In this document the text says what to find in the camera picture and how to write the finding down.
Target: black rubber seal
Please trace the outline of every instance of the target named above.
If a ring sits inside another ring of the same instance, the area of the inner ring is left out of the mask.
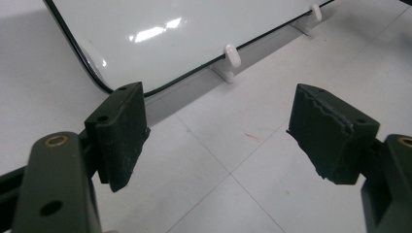
[[[320,7],[323,7],[323,6],[329,4],[329,3],[333,2],[333,1],[334,1],[334,0],[329,0],[329,1],[325,2],[324,4],[322,4]],[[64,21],[64,19],[63,19],[63,17],[61,16],[60,12],[58,11],[57,7],[56,7],[55,4],[53,3],[53,0],[44,0],[44,2],[45,2],[45,4],[46,4],[46,6],[49,8],[49,10],[51,11],[51,14],[53,15],[54,19],[57,21],[57,24],[59,25],[59,27],[60,27],[60,29],[62,30],[63,34],[66,36],[66,39],[68,40],[70,46],[71,46],[72,49],[75,51],[75,54],[76,54],[77,57],[81,60],[81,63],[83,64],[83,66],[84,66],[85,69],[87,70],[87,72],[88,72],[88,74],[90,75],[91,79],[92,79],[92,80],[94,81],[94,83],[96,83],[96,85],[99,86],[103,91],[105,91],[105,92],[107,92],[107,93],[109,93],[109,94],[112,93],[113,90],[112,90],[110,87],[108,87],[107,85],[105,85],[105,84],[100,80],[100,78],[98,77],[98,75],[96,74],[96,72],[95,72],[95,71],[93,70],[93,68],[91,67],[89,61],[87,60],[87,58],[86,58],[86,56],[85,56],[85,54],[83,53],[83,51],[82,51],[82,49],[80,48],[79,44],[76,42],[76,39],[74,38],[73,34],[70,32],[69,27],[67,26],[66,22]],[[263,37],[265,37],[265,36],[267,36],[267,35],[275,32],[275,31],[277,31],[277,30],[279,30],[279,29],[281,29],[282,27],[290,24],[291,22],[296,21],[296,20],[300,19],[301,17],[305,17],[305,16],[307,16],[307,15],[310,15],[311,13],[312,13],[312,11],[308,11],[308,12],[306,12],[306,13],[298,16],[298,17],[295,17],[294,19],[292,19],[292,20],[290,20],[290,21],[287,21],[287,22],[285,22],[284,24],[282,24],[282,25],[280,25],[280,26],[278,26],[278,27],[275,27],[274,29],[272,29],[272,30],[270,30],[270,31],[268,31],[268,32],[265,32],[265,33],[261,34],[260,36],[254,38],[253,40],[251,40],[251,41],[249,41],[249,42],[246,42],[245,44],[237,47],[237,49],[240,50],[240,49],[246,47],[247,45],[249,45],[249,44],[251,44],[251,43],[253,43],[253,42],[255,42],[255,41],[257,41],[257,40],[259,40],[259,39],[261,39],[261,38],[263,38]],[[183,79],[185,79],[185,78],[187,78],[188,76],[190,76],[190,75],[198,72],[199,70],[201,70],[201,69],[203,69],[203,68],[206,68],[206,67],[212,65],[213,63],[217,62],[217,61],[220,60],[220,59],[224,59],[224,54],[216,57],[215,59],[213,59],[213,60],[211,60],[211,61],[209,61],[209,62],[206,62],[206,63],[200,65],[199,67],[197,67],[197,68],[195,68],[195,69],[193,69],[193,70],[191,70],[191,71],[183,74],[182,76],[176,78],[175,80],[173,80],[173,81],[171,81],[171,82],[169,82],[169,83],[167,83],[167,84],[165,84],[165,85],[162,85],[162,86],[160,86],[160,87],[158,87],[158,88],[156,88],[156,89],[154,89],[154,90],[151,90],[151,91],[149,91],[149,92],[146,92],[146,93],[145,93],[145,97],[149,97],[149,96],[152,96],[152,95],[155,95],[155,94],[161,92],[162,90],[170,87],[171,85],[173,85],[173,84],[175,84],[175,83],[178,83],[178,82],[182,81]]]

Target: glass panel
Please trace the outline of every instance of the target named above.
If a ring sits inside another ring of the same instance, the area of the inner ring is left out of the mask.
[[[239,47],[325,0],[46,2],[101,85],[143,82],[148,92],[221,56],[225,45]]]

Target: grout line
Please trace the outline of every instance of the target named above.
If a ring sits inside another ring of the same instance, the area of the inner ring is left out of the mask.
[[[257,148],[255,148],[245,159],[243,159],[243,161],[242,161],[235,169],[233,169],[232,172],[230,172],[230,175],[231,175],[233,172],[235,172],[246,160],[248,160],[248,158],[249,158],[250,156],[252,156],[252,154],[254,154],[254,153],[256,152],[256,150],[258,150],[264,143],[266,143],[266,141],[269,140],[269,138],[271,138],[271,137],[273,136],[273,134],[275,134],[282,126],[284,126],[285,123],[288,122],[288,120],[289,120],[289,117],[288,117],[285,121],[283,121],[283,122],[279,125],[279,127],[277,127],[277,128],[272,132],[272,134],[270,134],[259,146],[257,146]]]
[[[249,194],[249,196],[257,203],[257,205],[270,217],[270,219],[272,219],[273,222],[275,222],[275,224],[279,227],[279,229],[281,229],[282,232],[286,233],[285,230],[278,224],[278,222],[276,222],[276,220],[258,203],[258,201],[252,196],[252,194],[239,181],[237,181],[237,183],[239,183],[239,185]]]
[[[191,131],[191,129],[190,129],[190,128],[182,121],[182,119],[167,105],[167,103],[164,102],[163,99],[160,99],[160,100],[161,100],[161,101],[166,105],[166,107],[173,113],[173,115],[175,115],[175,116],[178,118],[178,120],[181,122],[181,124],[184,125],[185,128],[190,131],[190,134],[193,135],[193,137],[197,140],[197,142],[199,142],[200,145],[202,145],[204,149],[206,149],[207,151],[209,151],[209,153],[216,159],[216,161],[218,161],[219,164],[221,164],[221,166],[227,171],[227,173],[230,174],[230,172],[227,170],[227,168],[223,166],[223,164],[222,164],[222,163],[215,157],[215,155],[203,144],[203,142],[200,141],[200,139],[196,136],[196,134],[194,134],[194,132]]]
[[[177,224],[179,224],[179,222],[181,222],[183,220],[183,218],[185,218],[192,210],[194,210],[194,208],[196,208],[207,196],[209,196],[210,193],[215,191],[215,189],[218,188],[218,186],[221,185],[221,183],[223,183],[229,176],[230,175],[228,175],[224,179],[222,179],[210,192],[208,192],[204,197],[202,197],[202,199],[200,199],[200,201],[198,201],[196,203],[196,205],[194,205],[187,213],[185,213],[184,216],[182,216],[178,221],[176,221],[176,223],[173,224],[173,226],[170,227],[170,229],[167,230],[166,233],[170,232]]]
[[[346,64],[343,66],[343,69],[345,69],[355,58],[357,58],[364,50],[366,50],[372,42],[376,40],[382,33],[384,33],[392,24],[394,24],[395,21],[397,21],[406,11],[408,11],[410,7],[407,7],[402,13],[400,13],[394,20],[391,21],[382,31],[380,31],[375,37],[373,37],[360,51],[358,51],[351,59],[349,59]]]

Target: floor tile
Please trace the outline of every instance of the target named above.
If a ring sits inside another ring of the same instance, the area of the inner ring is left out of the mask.
[[[324,181],[286,129],[287,124],[233,172],[233,177],[285,232],[365,232],[362,179],[355,186]]]
[[[223,166],[233,171],[285,122],[297,83],[320,85],[335,78],[406,9],[404,4],[383,4],[379,6],[381,10],[357,1],[337,1],[331,7],[340,6],[341,12],[338,8],[336,16],[317,26],[325,34],[297,38],[240,73],[233,84],[222,83],[213,75],[205,76],[163,100]],[[382,14],[364,34],[359,34],[351,23],[345,24],[352,15],[347,8],[354,8],[355,13],[363,11],[365,16],[358,18],[360,21]],[[342,24],[346,29],[339,29]],[[201,98],[193,98],[193,93],[207,83],[212,83],[213,88],[206,88]]]
[[[282,230],[231,176],[169,233],[276,232]]]
[[[156,101],[152,110],[167,107]],[[111,193],[98,184],[104,230],[166,232],[228,175],[175,116],[152,127],[129,185]]]
[[[325,88],[381,123],[378,134],[412,134],[412,9],[409,8]]]

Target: white plastic clip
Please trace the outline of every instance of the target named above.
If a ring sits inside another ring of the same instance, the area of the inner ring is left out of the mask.
[[[292,25],[307,36],[313,35],[312,28],[309,24],[322,21],[322,12],[319,5],[312,5],[310,9],[312,10],[312,15],[300,18]]]
[[[211,68],[227,83],[233,83],[233,70],[241,64],[239,52],[234,45],[227,45],[224,47],[224,54],[226,58],[216,62]]]

